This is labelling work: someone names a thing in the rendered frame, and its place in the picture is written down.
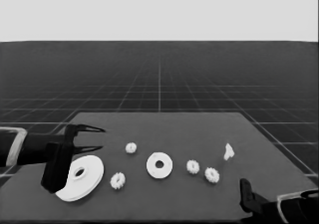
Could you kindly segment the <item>large thick white disc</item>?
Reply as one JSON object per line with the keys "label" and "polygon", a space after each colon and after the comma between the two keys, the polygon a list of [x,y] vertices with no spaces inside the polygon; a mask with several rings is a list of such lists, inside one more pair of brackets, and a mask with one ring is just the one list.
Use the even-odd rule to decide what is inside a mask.
{"label": "large thick white disc", "polygon": [[66,202],[80,200],[90,194],[104,175],[104,164],[96,155],[86,155],[71,163],[65,187],[56,196]]}

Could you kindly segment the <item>small white T-shaped piece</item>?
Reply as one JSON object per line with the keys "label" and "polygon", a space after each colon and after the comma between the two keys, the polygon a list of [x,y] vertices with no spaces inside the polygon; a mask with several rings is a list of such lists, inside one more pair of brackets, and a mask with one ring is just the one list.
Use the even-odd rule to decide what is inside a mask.
{"label": "small white T-shaped piece", "polygon": [[234,150],[233,150],[232,146],[228,143],[225,146],[225,153],[224,153],[223,159],[228,160],[229,158],[231,158],[233,156],[234,156]]}

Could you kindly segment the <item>white round carrier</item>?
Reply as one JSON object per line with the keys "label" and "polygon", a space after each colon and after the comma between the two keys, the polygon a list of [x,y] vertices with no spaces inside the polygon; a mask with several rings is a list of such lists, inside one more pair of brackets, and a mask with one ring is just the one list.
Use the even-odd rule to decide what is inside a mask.
{"label": "white round carrier", "polygon": [[147,160],[147,172],[155,179],[167,178],[173,168],[170,156],[164,152],[154,152]]}

